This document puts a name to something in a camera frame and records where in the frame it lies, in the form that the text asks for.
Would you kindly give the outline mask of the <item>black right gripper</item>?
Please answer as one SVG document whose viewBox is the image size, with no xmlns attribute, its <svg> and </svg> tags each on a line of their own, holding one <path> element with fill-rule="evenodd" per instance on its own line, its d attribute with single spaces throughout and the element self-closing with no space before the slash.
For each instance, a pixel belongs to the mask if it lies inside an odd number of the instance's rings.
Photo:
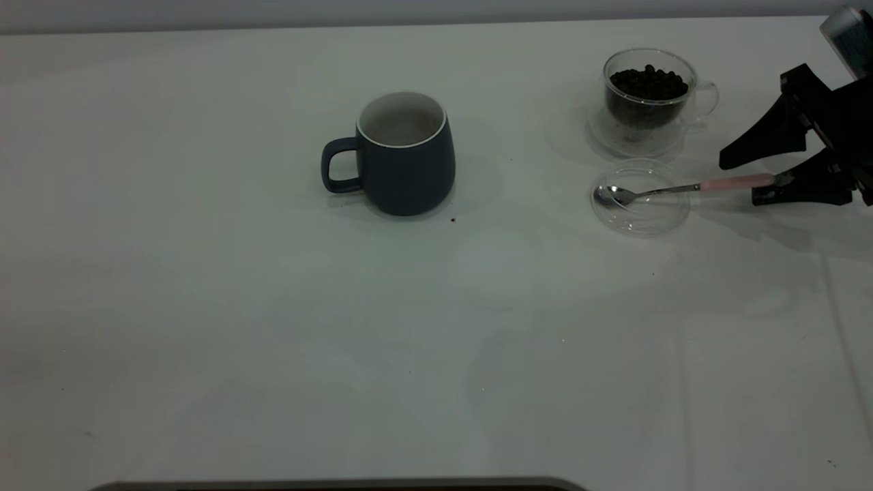
<svg viewBox="0 0 873 491">
<path fill-rule="evenodd" d="M 872 205 L 871 78 L 831 90 L 806 64 L 784 72 L 776 102 L 720 150 L 720 168 L 733 170 L 762 158 L 804 151 L 805 134 L 817 127 L 829 150 L 780 172 L 774 184 L 754 188 L 752 205 L 842 206 L 853 201 L 853 187 L 865 205 Z"/>
</svg>

